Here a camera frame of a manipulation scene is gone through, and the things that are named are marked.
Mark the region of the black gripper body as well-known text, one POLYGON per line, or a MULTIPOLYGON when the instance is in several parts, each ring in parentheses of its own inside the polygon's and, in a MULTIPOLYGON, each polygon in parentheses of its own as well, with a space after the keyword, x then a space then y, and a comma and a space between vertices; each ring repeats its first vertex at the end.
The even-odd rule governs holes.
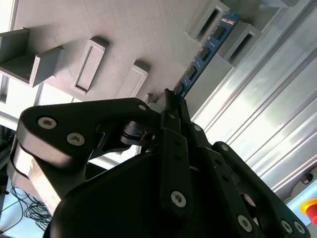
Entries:
POLYGON ((175 153, 138 155, 69 192, 47 238, 226 238, 214 184, 175 153))

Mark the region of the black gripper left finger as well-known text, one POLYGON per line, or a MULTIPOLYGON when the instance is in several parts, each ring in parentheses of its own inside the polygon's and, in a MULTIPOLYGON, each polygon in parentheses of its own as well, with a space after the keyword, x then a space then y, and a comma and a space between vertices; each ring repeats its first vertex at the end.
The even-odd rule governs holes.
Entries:
POLYGON ((86 163, 108 152, 138 145, 138 155, 175 153, 188 158, 178 107, 171 94, 160 113, 136 98, 31 107, 21 114, 17 142, 62 201, 89 181, 84 179, 86 163))

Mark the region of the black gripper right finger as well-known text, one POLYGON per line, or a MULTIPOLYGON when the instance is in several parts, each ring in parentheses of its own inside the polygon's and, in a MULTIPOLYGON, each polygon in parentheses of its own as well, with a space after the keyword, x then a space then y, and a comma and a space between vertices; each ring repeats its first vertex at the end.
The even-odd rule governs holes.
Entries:
POLYGON ((189 165, 197 169, 193 189, 220 238, 309 238, 300 219, 224 142, 210 144, 190 118, 186 101, 178 107, 187 139, 189 165))

